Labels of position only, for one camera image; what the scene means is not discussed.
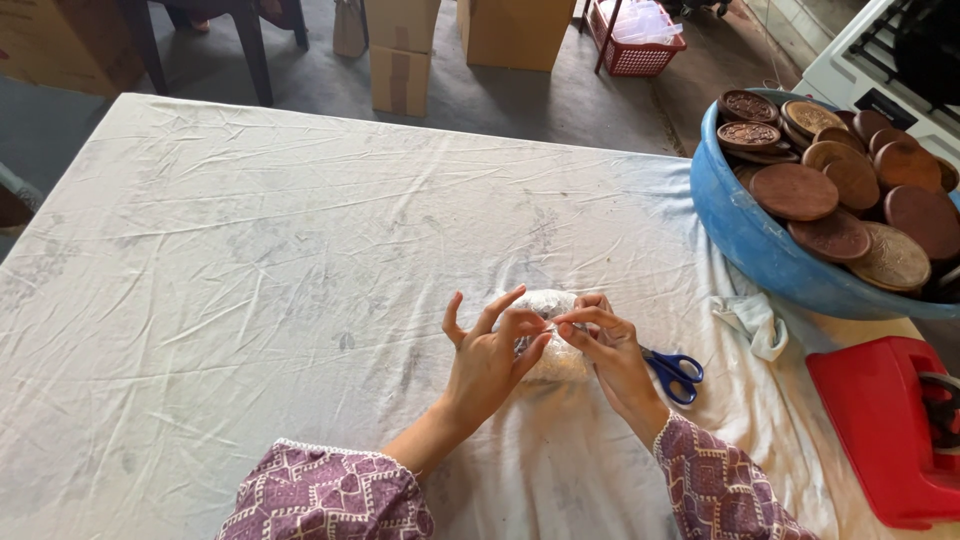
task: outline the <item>white appliance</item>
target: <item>white appliance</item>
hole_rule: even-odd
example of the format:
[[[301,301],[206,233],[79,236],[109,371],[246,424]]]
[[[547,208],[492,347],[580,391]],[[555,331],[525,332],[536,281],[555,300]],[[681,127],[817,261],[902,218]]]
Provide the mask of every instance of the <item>white appliance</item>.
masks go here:
[[[925,149],[960,168],[960,110],[935,108],[897,77],[895,32],[905,8],[922,1],[871,1],[808,67],[793,92],[839,109],[878,110]]]

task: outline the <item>scissors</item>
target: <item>scissors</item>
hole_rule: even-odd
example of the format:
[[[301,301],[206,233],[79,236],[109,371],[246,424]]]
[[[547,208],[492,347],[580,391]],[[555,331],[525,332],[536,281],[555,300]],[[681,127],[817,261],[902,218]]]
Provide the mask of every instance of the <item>scissors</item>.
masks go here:
[[[657,379],[660,379],[660,386],[667,397],[680,405],[690,405],[697,399],[697,389],[693,385],[704,380],[704,366],[700,362],[687,355],[661,355],[642,345],[640,352],[657,372]],[[673,392],[673,382],[683,390],[681,397]]]

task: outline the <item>brown tape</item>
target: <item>brown tape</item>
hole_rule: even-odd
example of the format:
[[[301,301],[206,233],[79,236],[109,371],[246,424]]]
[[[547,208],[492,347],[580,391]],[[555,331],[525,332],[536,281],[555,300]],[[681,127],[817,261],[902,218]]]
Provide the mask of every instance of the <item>brown tape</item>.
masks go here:
[[[390,58],[390,110],[407,113],[407,81],[410,80],[410,56],[393,53]]]
[[[410,50],[410,31],[405,26],[395,26],[396,48],[401,51]]]

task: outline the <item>white rag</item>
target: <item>white rag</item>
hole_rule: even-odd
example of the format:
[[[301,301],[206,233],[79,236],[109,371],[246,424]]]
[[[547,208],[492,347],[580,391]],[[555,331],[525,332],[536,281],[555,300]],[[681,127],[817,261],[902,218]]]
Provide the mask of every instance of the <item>white rag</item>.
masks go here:
[[[750,352],[774,361],[786,347],[786,324],[770,308],[765,294],[753,296],[711,296],[713,315],[750,339]]]

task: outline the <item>black label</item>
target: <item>black label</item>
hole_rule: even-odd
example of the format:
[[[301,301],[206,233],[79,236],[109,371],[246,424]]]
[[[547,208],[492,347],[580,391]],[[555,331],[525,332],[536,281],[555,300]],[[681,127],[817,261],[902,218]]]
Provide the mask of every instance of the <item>black label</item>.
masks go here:
[[[870,91],[856,100],[854,105],[860,110],[875,110],[883,114],[898,130],[907,131],[917,123],[917,118],[913,114],[904,110],[876,88],[870,88]]]

